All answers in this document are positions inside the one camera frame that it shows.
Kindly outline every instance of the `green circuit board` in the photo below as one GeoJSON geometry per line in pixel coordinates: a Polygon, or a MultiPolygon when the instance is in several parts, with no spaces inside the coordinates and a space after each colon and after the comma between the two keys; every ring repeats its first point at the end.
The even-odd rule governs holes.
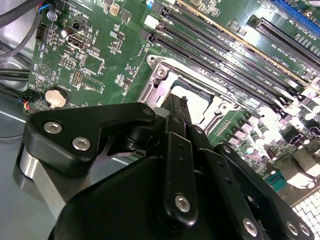
{"type": "MultiPolygon", "coordinates": [[[[52,86],[59,86],[70,96],[68,107],[128,103],[137,99],[151,72],[146,63],[147,54],[169,56],[174,54],[163,52],[161,48],[139,38],[141,29],[147,28],[144,25],[146,16],[155,15],[147,8],[144,0],[116,0],[114,3],[118,6],[116,16],[110,13],[110,5],[113,3],[108,2],[111,1],[63,1],[62,10],[57,11],[56,22],[49,21],[46,16],[43,17],[43,23],[49,30],[46,40],[38,40],[36,43],[29,88],[44,93],[52,86]],[[123,21],[124,14],[129,15],[128,22],[123,21]],[[87,21],[85,34],[91,39],[90,47],[83,50],[72,48],[61,36],[62,22],[64,24],[67,22],[66,25],[71,26],[76,17],[82,17],[87,21]]],[[[271,41],[247,26],[249,18],[256,15],[271,19],[273,24],[288,35],[300,34],[308,40],[310,46],[320,47],[316,37],[304,33],[266,0],[212,0],[211,2],[216,2],[218,13],[217,16],[212,16],[210,13],[208,16],[232,31],[234,30],[229,27],[230,22],[237,24],[239,28],[247,31],[243,36],[244,39],[248,39],[264,53],[300,76],[306,71],[306,67],[299,61],[290,59],[291,56],[279,51],[271,41]]],[[[224,41],[231,46],[237,44],[227,39],[224,41]]],[[[249,57],[267,69],[258,58],[249,57]]],[[[37,110],[47,109],[43,101],[36,102],[34,107],[37,110]]]]}
{"type": "MultiPolygon", "coordinates": [[[[310,83],[319,74],[251,24],[253,16],[264,18],[302,48],[316,57],[320,56],[318,35],[279,10],[270,0],[184,2],[287,70],[280,70],[257,52],[248,49],[245,44],[208,24],[208,21],[200,21],[197,14],[176,0],[59,0],[54,9],[47,8],[42,12],[28,88],[43,94],[52,87],[64,90],[68,95],[64,108],[133,103],[137,101],[152,72],[147,56],[173,58],[209,78],[212,83],[229,89],[232,97],[247,108],[230,111],[215,126],[208,137],[211,144],[216,145],[232,133],[232,129],[248,110],[254,112],[261,105],[273,103],[274,93],[286,91],[286,88],[265,78],[267,74],[262,74],[263,71],[269,73],[269,78],[277,78],[297,91],[303,91],[303,86],[291,77],[292,74],[299,76],[305,83],[310,83]],[[157,12],[156,4],[171,10],[169,17],[157,12]],[[47,18],[48,11],[56,13],[55,21],[47,18]],[[158,23],[168,25],[171,32],[151,28],[150,23],[146,24],[148,16],[158,23]],[[179,18],[185,19],[184,23],[189,22],[194,28],[178,22],[179,18]],[[83,41],[88,41],[86,46],[79,48],[70,44],[70,38],[62,34],[65,29],[71,29],[72,35],[79,34],[83,41]],[[167,39],[170,46],[178,46],[178,49],[150,42],[142,37],[143,30],[167,39]],[[208,44],[204,36],[209,36],[217,41],[218,46],[224,46],[227,50],[221,51],[219,47],[208,44]],[[209,67],[199,67],[188,54],[198,59],[202,66],[209,67]],[[208,54],[215,56],[217,60],[208,57],[208,54]],[[215,69],[212,72],[220,71],[228,78],[234,78],[243,85],[243,89],[212,75],[212,72],[206,70],[210,67],[215,69]]],[[[33,111],[50,109],[44,98],[30,106],[33,111]]],[[[254,162],[249,158],[247,161],[262,176],[269,176],[264,174],[266,166],[260,161],[254,162]]]]}

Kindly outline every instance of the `chip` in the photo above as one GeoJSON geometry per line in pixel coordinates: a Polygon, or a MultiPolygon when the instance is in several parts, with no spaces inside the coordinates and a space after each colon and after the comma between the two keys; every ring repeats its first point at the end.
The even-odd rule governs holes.
{"type": "Polygon", "coordinates": [[[120,12],[120,7],[119,5],[112,3],[110,6],[110,10],[109,10],[110,14],[113,16],[118,16],[119,12],[120,12]]]}

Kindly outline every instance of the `pcie slot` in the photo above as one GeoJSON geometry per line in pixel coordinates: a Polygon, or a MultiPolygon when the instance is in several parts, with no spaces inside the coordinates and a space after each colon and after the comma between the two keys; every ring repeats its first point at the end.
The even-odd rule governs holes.
{"type": "MultiPolygon", "coordinates": [[[[192,14],[190,17],[202,22],[202,23],[205,23],[200,17],[197,17],[196,15],[194,15],[190,10],[188,10],[187,8],[185,8],[184,6],[178,6],[179,9],[185,11],[186,14],[192,14]]],[[[226,43],[222,42],[220,39],[218,38],[214,38],[211,34],[209,34],[208,32],[202,30],[199,26],[197,26],[196,24],[194,24],[193,22],[189,21],[188,19],[186,19],[185,17],[183,17],[182,15],[180,15],[179,13],[177,12],[170,12],[168,15],[167,15],[167,18],[168,20],[170,21],[175,21],[176,23],[178,22],[181,26],[185,26],[186,28],[192,30],[193,32],[196,32],[198,33],[200,36],[202,36],[203,38],[205,38],[207,41],[210,41],[214,47],[217,47],[218,45],[220,46],[220,51],[222,50],[225,50],[225,51],[228,51],[230,52],[231,50],[232,51],[235,51],[233,48],[231,48],[230,46],[228,46],[226,43]]],[[[222,33],[216,29],[216,28],[213,28],[211,26],[207,26],[210,28],[210,30],[217,34],[217,35],[221,35],[222,33]]],[[[247,54],[249,55],[252,55],[254,57],[260,57],[258,56],[257,54],[255,54],[254,52],[250,51],[249,49],[245,48],[245,47],[241,47],[241,46],[238,46],[239,49],[241,49],[242,51],[246,52],[247,54]]],[[[283,73],[282,71],[279,71],[275,66],[273,66],[271,63],[267,62],[267,61],[264,61],[265,65],[268,66],[270,69],[272,69],[273,71],[275,71],[276,73],[280,72],[281,75],[284,75],[285,73],[283,73]]],[[[287,78],[290,78],[292,81],[296,82],[293,78],[287,76],[285,74],[285,76],[287,78]]],[[[277,78],[275,75],[272,76],[272,79],[274,79],[274,81],[276,81],[278,84],[282,84],[284,85],[286,88],[288,89],[292,89],[293,92],[295,92],[295,90],[292,88],[291,85],[289,85],[288,83],[284,82],[282,79],[280,78],[277,78]]]]}
{"type": "Polygon", "coordinates": [[[298,58],[301,60],[306,66],[311,69],[314,69],[318,73],[320,73],[320,59],[314,55],[312,52],[308,51],[296,41],[294,41],[291,37],[286,35],[284,32],[279,30],[277,27],[273,26],[264,18],[255,19],[253,21],[253,27],[255,29],[268,37],[270,40],[278,44],[278,46],[289,54],[291,54],[294,58],[298,58]]]}
{"type": "Polygon", "coordinates": [[[312,21],[308,18],[303,16],[300,12],[295,10],[289,4],[287,4],[284,0],[272,0],[272,4],[274,4],[277,8],[283,11],[286,15],[290,18],[295,20],[297,23],[303,23],[303,27],[308,29],[311,33],[316,35],[318,38],[320,37],[320,27],[315,25],[312,21]]]}
{"type": "MultiPolygon", "coordinates": [[[[178,15],[177,18],[180,19],[181,21],[184,21],[183,17],[180,15],[178,15]]],[[[219,52],[221,52],[225,55],[230,53],[234,58],[236,58],[239,62],[241,62],[246,68],[253,70],[253,68],[250,66],[251,65],[254,66],[254,69],[256,72],[259,72],[260,74],[264,74],[265,76],[263,78],[268,80],[269,82],[271,82],[277,88],[282,89],[282,90],[290,90],[290,91],[292,91],[293,94],[297,93],[297,91],[292,86],[290,86],[288,83],[286,83],[285,81],[283,81],[280,78],[277,78],[275,75],[271,74],[267,70],[263,69],[258,64],[256,64],[254,61],[252,61],[250,59],[246,59],[245,56],[241,56],[237,52],[233,52],[235,50],[231,46],[225,44],[224,42],[220,41],[219,39],[213,38],[210,34],[203,31],[196,24],[194,24],[186,19],[184,21],[185,24],[182,24],[170,16],[167,17],[167,19],[169,21],[171,21],[175,26],[179,25],[179,26],[183,27],[184,29],[186,29],[187,31],[190,31],[197,38],[199,38],[202,42],[215,48],[219,52]]]]}
{"type": "Polygon", "coordinates": [[[218,68],[208,64],[207,62],[203,61],[199,57],[193,55],[192,53],[190,54],[190,52],[185,50],[183,47],[175,44],[174,42],[172,42],[168,39],[165,39],[164,37],[161,37],[160,35],[157,35],[157,34],[155,34],[155,37],[153,37],[152,40],[147,39],[146,33],[140,34],[140,36],[143,39],[146,39],[147,41],[151,41],[154,44],[158,44],[158,45],[168,49],[172,53],[181,55],[185,59],[188,59],[189,61],[192,62],[194,67],[198,67],[200,70],[204,70],[204,71],[207,71],[208,73],[210,73],[212,75],[211,79],[216,81],[219,85],[221,85],[221,82],[213,79],[213,77],[224,81],[226,83],[226,85],[222,84],[224,87],[227,87],[227,88],[233,87],[233,88],[237,89],[239,92],[245,93],[245,94],[253,97],[254,99],[258,100],[259,102],[263,103],[264,105],[266,105],[268,107],[272,108],[274,106],[274,102],[272,100],[266,98],[263,95],[258,94],[257,92],[255,92],[254,90],[249,88],[247,85],[245,85],[241,82],[238,82],[237,80],[225,75],[218,68]]]}

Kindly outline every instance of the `black ram slot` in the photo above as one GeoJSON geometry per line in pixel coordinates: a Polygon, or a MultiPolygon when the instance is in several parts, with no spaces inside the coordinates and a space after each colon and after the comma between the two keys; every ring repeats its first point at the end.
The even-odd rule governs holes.
{"type": "Polygon", "coordinates": [[[150,33],[146,32],[145,30],[141,31],[140,37],[147,40],[147,41],[150,41],[154,44],[159,44],[160,46],[170,50],[171,52],[178,54],[178,55],[181,55],[186,59],[189,59],[190,61],[192,61],[192,63],[194,64],[195,67],[198,67],[204,71],[207,71],[208,73],[211,73],[213,77],[220,78],[221,80],[225,81],[227,83],[227,85],[223,84],[224,87],[228,88],[228,85],[230,85],[233,88],[236,88],[238,91],[244,92],[247,95],[258,100],[258,102],[262,102],[263,104],[265,104],[268,107],[271,107],[271,108],[273,107],[274,103],[270,99],[264,97],[261,94],[258,94],[254,90],[250,89],[250,87],[248,87],[247,85],[245,85],[241,82],[238,82],[237,80],[235,80],[229,76],[226,76],[218,68],[208,64],[207,62],[203,61],[202,59],[198,58],[197,56],[190,54],[190,52],[188,52],[187,50],[185,50],[181,46],[178,46],[174,42],[167,40],[164,37],[161,37],[157,34],[150,34],[150,33]]]}
{"type": "MultiPolygon", "coordinates": [[[[236,39],[234,39],[232,36],[229,36],[227,33],[217,29],[217,28],[214,28],[213,26],[211,26],[209,23],[207,23],[204,19],[202,19],[200,16],[198,15],[195,15],[192,11],[190,11],[189,9],[187,9],[185,6],[182,6],[182,5],[176,5],[176,7],[178,9],[180,9],[181,11],[183,11],[185,14],[187,14],[188,16],[190,16],[191,18],[199,21],[200,23],[202,24],[205,24],[207,27],[208,27],[208,30],[212,31],[213,33],[217,34],[217,35],[220,35],[222,36],[223,38],[229,40],[230,42],[235,42],[236,39]]],[[[175,20],[177,20],[178,22],[182,23],[183,25],[187,25],[189,28],[191,28],[189,26],[189,23],[192,23],[194,26],[197,26],[196,24],[194,24],[193,22],[190,22],[189,20],[187,20],[185,17],[181,16],[179,13],[177,12],[173,12],[173,11],[170,11],[167,13],[166,17],[167,16],[173,16],[175,20]]],[[[200,29],[200,31],[198,31],[199,34],[201,34],[203,37],[205,37],[203,34],[205,34],[208,38],[208,40],[213,40],[213,36],[208,34],[206,31],[203,31],[200,27],[197,26],[198,29],[200,29]]],[[[216,39],[217,41],[219,41],[220,45],[222,46],[222,44],[224,46],[227,46],[227,44],[225,44],[224,42],[220,41],[220,39],[216,39]]],[[[241,47],[241,46],[238,46],[242,51],[248,53],[249,55],[252,55],[256,58],[259,58],[261,61],[263,61],[263,63],[269,67],[270,69],[272,69],[273,71],[275,71],[276,73],[280,73],[281,75],[284,75],[286,76],[287,78],[289,78],[290,80],[294,81],[298,86],[300,86],[301,88],[303,88],[304,86],[299,83],[299,81],[297,81],[296,79],[292,78],[291,76],[288,76],[286,73],[282,72],[281,70],[279,70],[276,66],[274,66],[273,64],[271,64],[270,62],[264,60],[261,56],[259,56],[258,54],[256,54],[255,52],[252,52],[250,49],[248,48],[245,48],[245,47],[241,47]]]]}
{"type": "MultiPolygon", "coordinates": [[[[173,19],[170,16],[167,17],[167,19],[169,21],[171,21],[175,26],[178,25],[178,26],[186,29],[187,31],[191,32],[192,34],[194,34],[205,45],[207,45],[207,48],[209,48],[209,49],[211,49],[211,47],[213,47],[217,51],[219,51],[219,52],[221,52],[221,53],[223,53],[225,55],[227,55],[228,53],[232,54],[231,51],[234,51],[234,49],[232,47],[230,47],[229,45],[225,44],[224,42],[221,42],[219,40],[216,40],[216,39],[212,38],[212,36],[210,34],[208,34],[207,32],[203,31],[196,24],[194,24],[194,23],[192,23],[192,22],[190,22],[188,20],[186,21],[187,25],[184,25],[184,24],[181,24],[180,22],[176,21],[175,19],[173,19]]],[[[241,56],[236,52],[236,53],[233,53],[233,57],[235,57],[244,66],[246,66],[246,68],[251,69],[251,70],[254,69],[255,72],[259,72],[260,74],[264,74],[266,77],[264,76],[263,78],[268,80],[269,82],[271,82],[273,85],[277,86],[279,89],[282,89],[282,90],[290,89],[290,90],[292,90],[293,93],[297,92],[288,83],[286,83],[286,82],[282,81],[281,79],[277,78],[275,75],[273,75],[270,72],[268,72],[267,70],[263,69],[258,64],[256,64],[255,62],[251,61],[250,59],[246,59],[245,56],[241,56]]]]}
{"type": "Polygon", "coordinates": [[[280,97],[279,93],[271,88],[269,85],[264,85],[261,81],[255,81],[253,77],[250,74],[247,74],[242,69],[238,68],[235,65],[232,65],[225,61],[220,55],[215,54],[214,52],[206,49],[202,45],[200,45],[197,41],[193,40],[192,38],[186,36],[180,31],[177,31],[170,25],[166,23],[162,23],[162,26],[164,27],[164,31],[167,35],[173,35],[174,38],[180,39],[186,46],[189,46],[189,48],[194,48],[197,51],[199,51],[201,54],[203,54],[207,59],[209,59],[211,62],[215,62],[216,64],[222,63],[225,68],[227,68],[230,72],[232,72],[234,75],[237,76],[237,79],[242,79],[244,77],[245,79],[242,79],[243,82],[249,81],[250,84],[260,91],[261,94],[269,95],[270,98],[277,99],[280,97]]]}

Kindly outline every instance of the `black cable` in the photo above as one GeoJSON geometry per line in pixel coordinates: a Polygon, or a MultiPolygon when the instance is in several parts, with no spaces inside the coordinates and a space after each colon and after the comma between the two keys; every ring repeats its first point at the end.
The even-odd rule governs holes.
{"type": "Polygon", "coordinates": [[[10,141],[10,140],[16,140],[21,138],[23,135],[16,135],[16,136],[0,136],[0,141],[10,141]]]}
{"type": "Polygon", "coordinates": [[[39,5],[43,0],[26,0],[21,5],[0,16],[0,28],[9,25],[25,13],[39,5]]]}
{"type": "MultiPolygon", "coordinates": [[[[8,46],[4,42],[0,41],[0,50],[4,51],[5,53],[11,52],[13,50],[12,47],[8,46]]],[[[15,60],[17,60],[22,65],[26,66],[27,68],[31,67],[31,60],[27,57],[23,56],[21,53],[17,53],[13,56],[15,60]]]]}
{"type": "Polygon", "coordinates": [[[29,76],[29,70],[0,68],[0,75],[17,75],[17,76],[29,76]]]}
{"type": "Polygon", "coordinates": [[[17,53],[19,53],[21,51],[21,49],[23,49],[24,46],[29,42],[29,40],[31,39],[31,37],[34,34],[34,32],[37,30],[38,25],[41,22],[41,19],[42,19],[42,15],[37,13],[29,32],[26,34],[26,36],[24,37],[22,42],[15,49],[13,49],[12,51],[4,53],[4,54],[1,54],[0,55],[0,59],[10,58],[10,57],[16,55],[17,53]]]}
{"type": "Polygon", "coordinates": [[[12,82],[28,82],[29,76],[10,76],[10,75],[1,75],[0,80],[12,81],[12,82]]]}

